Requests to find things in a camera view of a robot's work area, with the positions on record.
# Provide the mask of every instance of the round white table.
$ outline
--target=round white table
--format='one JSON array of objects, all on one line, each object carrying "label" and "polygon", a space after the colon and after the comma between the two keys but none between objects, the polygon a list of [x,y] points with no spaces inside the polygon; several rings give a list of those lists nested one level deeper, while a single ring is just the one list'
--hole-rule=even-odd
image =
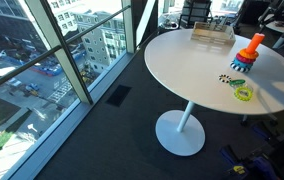
[{"label": "round white table", "polygon": [[[236,36],[231,46],[191,40],[192,29],[164,33],[145,49],[145,63],[151,74],[167,89],[189,101],[186,110],[161,115],[156,135],[161,145],[176,155],[197,153],[205,142],[200,122],[190,113],[194,103],[226,113],[262,115],[284,110],[284,58],[260,44],[259,57],[248,73],[230,68],[237,52],[250,39]],[[225,74],[244,79],[253,88],[250,101],[241,101],[234,90],[219,81]]]}]

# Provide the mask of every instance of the city street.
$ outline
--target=city street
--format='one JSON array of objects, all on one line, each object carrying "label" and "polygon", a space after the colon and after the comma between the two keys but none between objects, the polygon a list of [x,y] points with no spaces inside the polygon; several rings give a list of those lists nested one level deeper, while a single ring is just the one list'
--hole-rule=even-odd
[{"label": "city street", "polygon": [[[84,57],[79,59],[77,63],[83,67]],[[16,66],[0,58],[0,69],[8,67]],[[8,83],[0,86],[1,99],[21,107],[20,111],[32,111],[29,118],[0,150],[0,178],[60,117],[65,108],[77,99],[63,72],[57,76],[46,76],[26,70],[15,78],[25,85],[37,84],[39,96],[26,95],[25,91],[14,88]]]}]

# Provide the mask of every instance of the building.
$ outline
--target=building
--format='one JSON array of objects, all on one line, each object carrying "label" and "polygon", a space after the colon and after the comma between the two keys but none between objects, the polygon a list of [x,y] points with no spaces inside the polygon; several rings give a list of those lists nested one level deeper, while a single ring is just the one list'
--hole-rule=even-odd
[{"label": "building", "polygon": [[[110,15],[105,11],[73,12],[80,32]],[[91,67],[95,72],[102,73],[126,49],[123,18],[113,18],[105,22],[102,26],[82,36],[82,41]]]},{"label": "building", "polygon": [[[81,0],[48,0],[48,3],[63,35],[77,29],[69,11],[81,6]],[[39,52],[50,49],[24,0],[0,0],[0,51],[20,46]]]}]

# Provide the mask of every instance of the black chair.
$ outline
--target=black chair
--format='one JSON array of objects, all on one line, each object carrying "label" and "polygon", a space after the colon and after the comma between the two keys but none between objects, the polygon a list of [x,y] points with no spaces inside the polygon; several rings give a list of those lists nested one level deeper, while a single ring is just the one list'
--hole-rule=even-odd
[{"label": "black chair", "polygon": [[178,28],[193,28],[195,22],[211,23],[211,3],[211,0],[185,0]]},{"label": "black chair", "polygon": [[271,132],[262,121],[254,124],[252,129],[267,144],[244,158],[237,157],[230,145],[222,147],[219,152],[232,165],[227,176],[241,180],[284,179],[284,133]]}]

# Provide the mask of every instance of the window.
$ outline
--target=window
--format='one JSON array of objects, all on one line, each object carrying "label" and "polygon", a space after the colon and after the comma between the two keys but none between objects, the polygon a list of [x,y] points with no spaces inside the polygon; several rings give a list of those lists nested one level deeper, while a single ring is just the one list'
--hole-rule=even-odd
[{"label": "window", "polygon": [[107,44],[106,47],[109,48],[109,49],[112,49],[112,50],[115,49],[114,45],[111,45],[111,44]]},{"label": "window", "polygon": [[108,39],[113,39],[113,36],[111,33],[105,33],[105,38],[108,38]]},{"label": "window", "polygon": [[64,20],[64,18],[63,18],[63,15],[62,15],[62,14],[58,15],[58,18],[59,18],[59,20],[60,20],[60,21]]},{"label": "window", "polygon": [[118,21],[118,28],[119,28],[119,29],[124,29],[124,23]]},{"label": "window", "polygon": [[120,34],[120,40],[125,41],[125,35],[124,34]]},{"label": "window", "polygon": [[[3,18],[2,16],[0,16],[0,35],[4,36],[3,34],[5,34],[5,36],[10,36],[10,37],[5,37],[7,38],[7,40],[11,41],[12,44],[10,44],[10,46],[14,46],[16,44],[20,45],[23,44],[23,47],[21,47],[21,54],[16,53],[13,51],[10,51],[10,53],[12,53],[12,56],[16,56],[18,59],[18,64],[17,66],[23,66],[23,62],[27,62],[30,61],[28,63],[32,64],[32,60],[37,58],[38,56],[41,56],[41,53],[45,53],[47,52],[47,47],[49,47],[49,45],[52,44],[56,44],[55,42],[58,41],[58,39],[55,39],[55,37],[50,37],[50,33],[46,32],[46,31],[53,31],[53,27],[54,26],[59,26],[62,34],[65,35],[68,31],[68,29],[71,29],[71,26],[73,28],[76,28],[77,26],[75,24],[79,24],[78,30],[81,31],[83,30],[87,30],[88,29],[88,25],[84,25],[83,22],[86,22],[87,20],[89,22],[92,22],[90,25],[92,25],[93,23],[95,23],[94,21],[99,21],[99,17],[94,19],[94,16],[91,17],[92,19],[87,18],[86,16],[80,14],[80,13],[76,13],[74,12],[71,13],[69,11],[64,11],[66,10],[67,6],[73,6],[73,5],[77,5],[78,3],[80,3],[80,0],[46,0],[48,1],[48,7],[46,8],[51,8],[51,10],[55,15],[55,21],[51,24],[51,23],[45,23],[43,20],[47,20],[47,18],[43,18],[46,17],[46,14],[39,14],[39,12],[41,12],[42,9],[42,4],[43,3],[39,3],[39,1],[35,1],[35,0],[28,0],[33,7],[27,8],[26,4],[24,4],[24,1],[22,4],[20,4],[20,2],[22,2],[23,0],[0,0],[1,4],[0,4],[0,10],[2,11],[2,13],[6,14],[6,15],[14,15],[14,16],[20,16],[23,17],[23,21],[17,20],[16,18]],[[28,21],[28,17],[25,15],[24,12],[28,12],[28,10],[30,10],[31,14],[34,15],[34,19],[32,18],[31,22]],[[39,23],[38,28],[34,28],[34,24],[35,23]],[[91,37],[91,33],[94,33],[94,35],[96,35],[97,37],[95,38],[96,41],[94,41],[95,44],[97,44],[97,46],[93,45],[92,43],[90,43],[90,40],[94,40]],[[76,60],[77,62],[77,66],[82,68],[78,68],[76,69],[74,68],[74,71],[77,70],[81,70],[83,69],[83,66],[85,63],[90,65],[90,70],[91,70],[91,74],[90,76],[94,76],[94,77],[90,77],[91,80],[95,80],[95,79],[103,79],[103,78],[97,78],[101,72],[105,69],[108,69],[108,64],[110,63],[110,58],[108,57],[108,54],[106,53],[106,47],[104,47],[104,36],[101,35],[100,30],[97,29],[95,30],[95,32],[91,32],[91,33],[87,33],[85,35],[83,35],[82,37],[79,37],[76,41],[72,42],[71,44],[68,43],[68,48],[70,50],[72,50],[72,52],[85,52],[83,50],[86,50],[86,54],[85,56],[82,56],[82,53],[72,53],[73,54],[73,58],[68,59],[69,57],[60,57],[58,54],[60,53],[56,53],[57,57],[55,57],[54,54],[52,54],[50,57],[47,57],[47,59],[44,59],[43,61],[39,61],[36,64],[32,64],[32,67],[28,68],[27,71],[20,73],[17,77],[15,77],[15,82],[17,84],[21,83],[21,85],[26,85],[28,86],[30,83],[34,83],[38,85],[39,88],[39,94],[41,96],[43,96],[42,98],[35,98],[32,95],[30,95],[28,92],[26,92],[25,86],[21,86],[21,89],[15,89],[13,86],[15,85],[14,83],[8,85],[8,84],[3,84],[0,86],[0,99],[3,98],[4,101],[9,102],[10,104],[4,104],[4,103],[0,103],[1,105],[6,105],[5,108],[3,108],[3,106],[0,106],[0,108],[2,110],[5,109],[10,109],[12,106],[12,108],[19,108],[18,105],[20,105],[20,101],[25,101],[27,102],[27,104],[30,105],[30,109],[27,108],[19,108],[17,109],[17,111],[19,112],[19,110],[26,110],[27,114],[28,113],[36,113],[36,116],[34,116],[35,118],[33,118],[33,116],[30,116],[32,118],[32,121],[34,119],[34,124],[30,124],[30,125],[34,125],[34,127],[29,127],[29,129],[25,129],[25,131],[23,131],[23,133],[19,132],[19,137],[18,139],[21,141],[25,141],[27,144],[33,144],[34,142],[36,142],[36,140],[38,140],[40,138],[40,136],[46,135],[46,127],[51,125],[51,123],[53,124],[57,118],[63,119],[64,117],[66,117],[68,115],[68,113],[70,112],[67,109],[71,109],[73,108],[72,106],[74,106],[73,102],[80,102],[81,98],[77,97],[77,93],[76,88],[73,89],[72,84],[69,82],[69,78],[71,81],[77,81],[77,77],[73,77],[72,73],[70,75],[70,77],[66,77],[69,76],[69,72],[64,72],[64,69],[61,68],[61,66],[64,66],[63,64],[68,63],[69,61],[71,63],[73,63],[74,60]],[[28,39],[30,41],[30,43],[32,42],[32,46],[25,43],[25,42],[21,42],[21,38],[24,39]],[[90,81],[86,82],[86,85],[89,86],[90,83],[92,83]],[[17,112],[15,109],[11,110],[10,113],[7,112],[3,112],[5,114],[6,117],[8,116],[12,116],[14,115],[14,113]]]},{"label": "window", "polygon": [[65,18],[70,18],[69,13],[64,13]]},{"label": "window", "polygon": [[115,58],[116,58],[116,55],[110,54],[110,58],[115,59]]},{"label": "window", "polygon": [[64,6],[63,0],[59,0],[59,4],[60,4],[60,6]]},{"label": "window", "polygon": [[90,39],[89,39],[89,38],[84,38],[84,41],[85,41],[86,43],[88,43],[88,44],[90,44],[90,43],[91,43],[91,41],[90,41]]},{"label": "window", "polygon": [[111,22],[110,21],[107,21],[103,24],[103,27],[106,27],[106,28],[111,28]]},{"label": "window", "polygon": [[79,21],[79,22],[83,22],[83,17],[81,15],[76,15],[76,19]]},{"label": "window", "polygon": [[53,8],[59,8],[59,5],[58,5],[57,2],[52,2],[51,4],[52,4]]}]

